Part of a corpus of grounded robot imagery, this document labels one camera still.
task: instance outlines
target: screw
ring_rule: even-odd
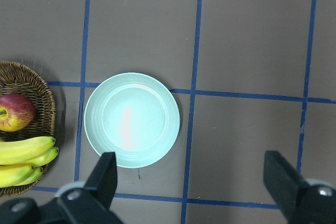
[[[332,189],[327,186],[320,186],[318,188],[319,194],[322,196],[332,196]]]
[[[67,195],[67,199],[68,200],[78,199],[80,195],[81,191],[79,189],[75,189]]]
[[[18,203],[16,203],[15,205],[13,205],[12,207],[11,207],[11,211],[12,212],[19,212],[19,211],[21,211],[22,209],[24,209],[25,207],[26,207],[26,203],[25,202],[23,202],[23,201],[20,201],[20,202],[18,202]]]

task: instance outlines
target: plate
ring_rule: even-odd
[[[122,73],[93,91],[84,128],[100,156],[115,152],[118,166],[140,168],[160,160],[174,145],[180,114],[161,82],[142,73]]]

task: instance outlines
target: banana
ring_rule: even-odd
[[[34,171],[31,164],[0,166],[0,187],[13,186],[26,180]]]
[[[34,158],[29,159],[27,161],[24,161],[22,163],[24,164],[32,164],[34,167],[43,166],[45,164],[50,163],[55,157],[58,155],[58,147],[52,147],[46,152],[44,152],[42,155]]]
[[[0,142],[0,165],[22,163],[36,158],[55,144],[52,136],[38,136],[13,142]]]
[[[26,178],[24,181],[21,183],[16,184],[15,186],[23,186],[23,185],[28,185],[30,183],[35,182],[39,178],[41,178],[43,174],[43,168],[42,167],[36,167],[34,168],[33,172],[30,174],[28,178]]]

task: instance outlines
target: tile floor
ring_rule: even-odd
[[[266,150],[336,185],[336,0],[0,0],[0,59],[54,92],[60,155],[42,205],[99,156],[83,110],[122,72],[173,93],[178,138],[148,167],[118,167],[111,209],[136,223],[286,223],[262,181]]]

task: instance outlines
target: floor tile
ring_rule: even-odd
[[[181,203],[114,198],[110,208],[127,224],[180,223]]]
[[[285,224],[286,220],[279,210],[245,207],[204,206],[188,204],[187,224],[225,223],[225,224]]]
[[[309,96],[336,99],[336,0],[317,0],[309,79]]]
[[[93,89],[86,89],[86,100]],[[185,146],[190,96],[174,94],[182,119],[178,138],[172,149],[156,163],[139,169],[118,167],[118,193],[182,197]],[[82,131],[80,180],[86,180],[99,159]]]
[[[335,104],[309,103],[305,125],[302,175],[336,186]]]
[[[134,71],[190,88],[196,0],[91,0],[90,9],[86,81]]]
[[[197,89],[302,96],[310,3],[203,0]]]
[[[56,146],[59,146],[59,155],[50,164],[48,172],[38,183],[38,186],[59,188],[74,180],[79,88],[63,87],[62,89],[67,105],[64,139],[56,140]]]
[[[0,58],[52,69],[49,81],[79,81],[85,0],[0,0]]]
[[[301,103],[197,96],[188,197],[273,204],[264,154],[296,167],[300,117]]]

